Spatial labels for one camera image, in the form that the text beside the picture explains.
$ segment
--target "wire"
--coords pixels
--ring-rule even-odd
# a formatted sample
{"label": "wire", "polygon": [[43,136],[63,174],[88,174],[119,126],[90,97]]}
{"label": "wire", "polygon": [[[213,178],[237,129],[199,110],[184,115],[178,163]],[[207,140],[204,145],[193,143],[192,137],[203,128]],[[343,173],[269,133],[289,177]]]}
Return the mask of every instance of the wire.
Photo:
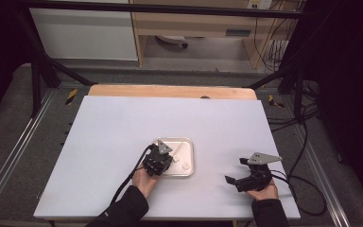
{"label": "wire", "polygon": [[[302,115],[305,115],[305,111],[308,107],[312,106],[312,105],[315,105],[314,103],[306,106],[303,111],[302,111]],[[300,150],[300,153],[299,153],[299,156],[297,157],[296,161],[294,162],[294,165],[293,167],[290,169],[290,172],[287,174],[287,178],[290,179],[290,176],[292,175],[294,169],[296,168],[297,164],[299,163],[299,161],[301,160],[303,154],[304,154],[304,151],[305,151],[305,147],[306,147],[306,144],[307,144],[307,141],[308,141],[308,129],[306,127],[306,124],[305,124],[305,118],[303,119],[302,121],[302,125],[304,127],[304,142],[303,142],[303,145],[302,145],[302,149]]]}
{"label": "wire", "polygon": [[303,49],[305,48],[306,45],[308,45],[309,41],[311,41],[316,35],[317,33],[320,31],[320,29],[325,25],[327,19],[330,17],[330,15],[332,14],[333,10],[336,8],[337,6],[337,2],[339,0],[336,0],[335,1],[335,4],[332,6],[331,10],[328,12],[328,14],[326,15],[325,19],[322,21],[322,23],[317,27],[317,29],[308,37],[308,39],[302,44],[302,46],[300,46],[300,48],[296,51],[296,53],[294,53],[293,56],[290,57],[290,59],[288,59],[286,62],[285,62],[285,65],[291,63],[291,61],[294,60],[294,58],[296,56],[299,55],[299,53],[301,51],[303,51]]}
{"label": "wire", "polygon": [[[270,40],[275,35],[276,31],[281,27],[281,25],[286,22],[287,19],[284,19],[279,25],[276,26],[276,28],[273,30],[272,34],[270,35]],[[272,41],[272,45],[268,52],[268,60],[272,62],[273,66],[273,72],[276,71],[276,62],[280,63],[281,57],[279,55],[278,58],[276,58],[276,55],[281,52],[281,46],[278,48],[278,41]]]}
{"label": "wire", "polygon": [[270,6],[270,8],[269,8],[269,9],[273,9],[274,7],[276,7],[280,1],[281,1],[281,0],[276,1],[276,2],[275,2],[275,4],[273,4],[273,6]]}
{"label": "wire", "polygon": [[246,224],[244,225],[244,227],[249,227],[251,223],[252,223],[252,220],[247,221]]}
{"label": "wire", "polygon": [[290,179],[291,179],[291,178],[295,178],[295,179],[301,180],[301,181],[303,181],[303,182],[305,182],[305,183],[308,183],[308,184],[309,184],[309,185],[311,185],[311,186],[312,186],[315,190],[317,190],[317,192],[320,194],[320,197],[322,198],[322,204],[323,204],[323,207],[322,207],[322,210],[321,210],[321,211],[316,212],[316,213],[314,213],[314,212],[309,212],[309,211],[307,211],[307,210],[305,210],[305,209],[301,208],[299,205],[297,205],[297,207],[299,208],[299,210],[303,211],[305,214],[310,215],[310,216],[321,216],[321,215],[323,215],[323,214],[326,212],[326,210],[327,210],[327,202],[326,202],[325,196],[324,196],[324,195],[323,195],[323,193],[320,191],[320,189],[319,189],[316,185],[314,185],[313,183],[311,183],[311,182],[307,181],[306,179],[304,179],[304,178],[302,178],[302,177],[298,177],[298,176],[290,175]]}
{"label": "wire", "polygon": [[265,67],[266,67],[268,70],[272,71],[272,69],[270,68],[270,67],[271,67],[271,65],[268,65],[268,64],[265,62],[264,58],[262,57],[262,55],[261,55],[261,53],[259,52],[258,47],[257,47],[257,45],[256,45],[256,33],[257,33],[257,28],[258,28],[258,17],[256,17],[256,18],[255,18],[254,47],[255,47],[256,52],[258,53],[259,58],[261,59],[261,62],[265,65]]}
{"label": "wire", "polygon": [[[310,106],[313,106],[313,105],[315,105],[315,103],[312,103],[310,105],[307,105],[305,107],[305,109],[308,108],[308,107],[310,107]],[[312,110],[308,111],[307,113],[303,114],[302,115],[302,119],[303,120],[308,120],[308,119],[310,119],[310,118],[318,115],[318,113],[319,113],[319,109],[318,108],[312,109]],[[299,122],[299,118],[291,118],[291,119],[269,118],[269,119],[279,120],[279,121],[283,121],[284,120],[283,122],[273,122],[273,121],[269,121],[268,123],[270,125],[284,125],[284,126],[282,126],[280,128],[277,128],[277,129],[272,130],[271,132],[276,132],[276,131],[282,130],[282,129],[286,128],[286,127],[292,126],[292,125],[294,125],[294,124],[296,124],[296,123]]]}
{"label": "wire", "polygon": [[122,182],[122,184],[119,186],[119,188],[117,188],[117,191],[116,193],[114,194],[113,196],[113,199],[111,201],[111,204],[115,203],[116,200],[117,200],[117,197],[119,196],[120,192],[122,192],[123,188],[125,188],[126,184],[128,184],[128,182],[130,181],[130,179],[134,176],[134,173],[135,171],[137,171],[138,169],[138,166],[140,165],[141,163],[141,160],[143,160],[144,156],[146,155],[147,151],[149,149],[152,149],[153,148],[153,144],[149,145],[144,151],[143,151],[143,154],[141,155],[140,159],[138,160],[137,164],[135,165],[134,169],[132,170],[131,174],[129,174],[129,176],[126,178],[126,180],[124,182]]}
{"label": "wire", "polygon": [[[281,173],[282,175],[285,176],[285,174],[281,171],[278,171],[278,170],[271,170],[272,172],[279,172]],[[279,179],[285,183],[287,183],[288,187],[290,188],[290,191],[291,191],[291,194],[293,195],[293,198],[294,198],[294,201],[297,202],[298,201],[298,197],[297,197],[297,193],[296,191],[294,190],[294,186],[293,184],[291,184],[290,180],[285,176],[284,178],[282,177],[279,177],[279,176],[276,176],[274,174],[272,174],[272,177],[276,178],[276,179]],[[299,210],[301,210],[303,213],[307,214],[307,215],[310,215],[310,216],[321,216],[323,215],[325,212],[326,212],[326,209],[327,209],[327,203],[326,203],[326,199],[325,197],[323,196],[323,193],[320,191],[320,189],[314,185],[313,183],[310,183],[309,181],[307,181],[306,179],[304,178],[301,178],[301,177],[298,177],[298,176],[290,176],[290,178],[295,178],[295,179],[298,179],[298,180],[301,180],[305,183],[308,183],[309,185],[311,185],[315,190],[317,190],[317,192],[320,194],[321,198],[322,198],[322,210],[319,211],[319,212],[310,212],[310,211],[307,211],[305,209],[303,209],[302,207],[300,207],[300,205],[297,205],[297,207],[299,208]]]}
{"label": "wire", "polygon": [[267,117],[268,120],[293,120],[293,118],[272,118],[272,117]]}

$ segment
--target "square tray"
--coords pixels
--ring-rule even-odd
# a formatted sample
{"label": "square tray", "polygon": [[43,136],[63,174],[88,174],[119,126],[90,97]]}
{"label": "square tray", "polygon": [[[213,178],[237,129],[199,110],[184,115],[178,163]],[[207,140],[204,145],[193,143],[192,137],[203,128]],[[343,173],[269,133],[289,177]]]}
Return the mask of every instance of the square tray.
{"label": "square tray", "polygon": [[164,176],[188,177],[193,174],[194,149],[192,141],[185,137],[160,137],[152,143],[158,145],[158,139],[172,148],[169,155],[173,157],[173,161],[169,169],[164,172]]}

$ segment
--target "metal frame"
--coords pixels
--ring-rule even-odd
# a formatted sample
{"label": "metal frame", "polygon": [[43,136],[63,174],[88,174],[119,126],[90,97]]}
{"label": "metal frame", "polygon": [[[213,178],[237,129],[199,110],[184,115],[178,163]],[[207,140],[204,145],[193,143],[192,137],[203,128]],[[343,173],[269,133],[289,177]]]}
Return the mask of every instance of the metal frame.
{"label": "metal frame", "polygon": [[[283,100],[290,116],[294,118],[293,101],[289,96],[283,96]],[[296,124],[295,128],[301,142],[304,143],[305,132],[303,125]],[[327,177],[325,171],[323,170],[323,167],[320,164],[317,154],[314,151],[310,141],[307,141],[305,148],[305,156],[308,159],[308,164],[311,167],[312,172],[314,173],[314,177],[317,181],[318,186],[320,187],[320,191],[325,196],[329,208],[329,213],[335,225],[338,227],[349,227],[350,222],[346,217],[346,214],[338,200],[335,190],[332,184],[330,183],[329,178]]]}
{"label": "metal frame", "polygon": [[4,165],[0,170],[0,194],[4,189],[6,183],[8,182],[13,169],[16,167],[17,163],[19,162],[20,158],[22,157],[23,152],[25,151],[28,142],[30,141],[34,131],[39,126],[43,116],[45,115],[46,110],[51,103],[52,96],[56,93],[56,90],[51,89],[46,93],[43,98],[42,107],[39,112],[35,115],[34,118],[30,119],[25,130],[23,131],[22,135],[20,136],[19,140],[17,141],[16,145],[14,146],[13,150],[11,151],[8,159],[5,161]]}
{"label": "metal frame", "polygon": [[64,65],[50,58],[44,51],[39,36],[35,34],[25,17],[24,9],[70,9],[70,10],[93,10],[93,11],[125,11],[125,12],[150,12],[150,13],[176,13],[196,15],[217,15],[237,16],[256,18],[284,18],[284,19],[321,19],[320,13],[301,11],[279,11],[263,9],[225,9],[208,7],[187,7],[187,6],[163,6],[163,5],[142,5],[142,4],[119,4],[119,3],[92,3],[92,2],[70,2],[70,1],[49,1],[49,0],[15,0],[8,3],[12,8],[14,18],[21,26],[28,38],[30,54],[34,58],[33,66],[33,113],[41,107],[41,94],[39,75],[45,79],[48,87],[58,87],[61,83],[54,69],[62,71],[67,76],[79,81],[84,85],[94,85],[96,82],[89,81],[77,73],[66,68]]}

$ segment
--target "white tabletop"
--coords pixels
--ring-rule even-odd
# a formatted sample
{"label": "white tabletop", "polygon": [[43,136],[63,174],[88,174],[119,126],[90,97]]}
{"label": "white tabletop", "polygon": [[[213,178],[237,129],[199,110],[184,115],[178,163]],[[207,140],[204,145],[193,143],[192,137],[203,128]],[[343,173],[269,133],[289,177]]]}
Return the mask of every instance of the white tabletop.
{"label": "white tabletop", "polygon": [[[96,217],[158,137],[190,138],[195,171],[163,177],[144,219],[252,218],[252,199],[224,176],[249,176],[239,158],[254,152],[278,155],[260,101],[115,96],[84,97],[34,216]],[[280,162],[269,168],[284,172]],[[275,182],[287,217],[300,218],[288,186]]]}

